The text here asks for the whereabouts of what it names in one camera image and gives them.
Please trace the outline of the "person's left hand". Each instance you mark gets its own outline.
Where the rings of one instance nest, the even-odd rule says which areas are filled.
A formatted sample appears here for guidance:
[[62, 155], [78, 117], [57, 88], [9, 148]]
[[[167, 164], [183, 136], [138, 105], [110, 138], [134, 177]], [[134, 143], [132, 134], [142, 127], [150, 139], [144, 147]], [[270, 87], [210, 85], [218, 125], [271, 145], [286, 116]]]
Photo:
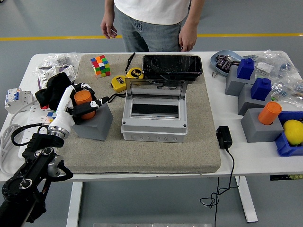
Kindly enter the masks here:
[[197, 31], [196, 30], [181, 30], [178, 43], [180, 46], [180, 50], [182, 52], [189, 52], [193, 49], [197, 40]]

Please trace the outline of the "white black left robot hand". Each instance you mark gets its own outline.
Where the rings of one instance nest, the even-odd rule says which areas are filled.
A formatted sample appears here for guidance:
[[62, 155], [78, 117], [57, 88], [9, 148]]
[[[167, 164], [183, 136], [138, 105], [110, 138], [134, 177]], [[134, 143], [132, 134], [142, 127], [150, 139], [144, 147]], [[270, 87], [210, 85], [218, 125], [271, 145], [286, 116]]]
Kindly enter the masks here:
[[48, 127], [48, 134], [67, 138], [75, 120], [93, 118], [96, 110], [109, 100], [108, 96], [96, 99], [95, 92], [86, 83], [68, 86], [57, 107], [56, 118]]

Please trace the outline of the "person's right hand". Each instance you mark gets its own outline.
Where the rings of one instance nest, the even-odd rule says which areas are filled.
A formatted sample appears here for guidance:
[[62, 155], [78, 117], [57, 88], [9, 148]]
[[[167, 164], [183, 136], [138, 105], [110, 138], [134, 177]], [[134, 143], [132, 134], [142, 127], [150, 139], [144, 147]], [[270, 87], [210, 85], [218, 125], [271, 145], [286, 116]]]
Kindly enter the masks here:
[[106, 39], [117, 37], [117, 29], [114, 27], [113, 22], [112, 18], [104, 17], [100, 24], [102, 34]]

